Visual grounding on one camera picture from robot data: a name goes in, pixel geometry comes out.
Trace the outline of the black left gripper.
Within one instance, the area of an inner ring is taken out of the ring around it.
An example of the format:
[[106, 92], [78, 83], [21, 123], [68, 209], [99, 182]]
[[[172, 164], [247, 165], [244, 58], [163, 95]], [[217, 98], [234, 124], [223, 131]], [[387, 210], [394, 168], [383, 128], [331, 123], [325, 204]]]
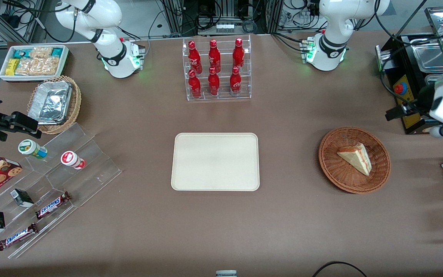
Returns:
[[415, 98], [414, 104], [401, 103], [396, 107], [389, 109], [385, 113], [387, 121], [411, 116], [417, 113], [429, 115], [435, 94], [434, 85], [426, 85], [420, 89]]

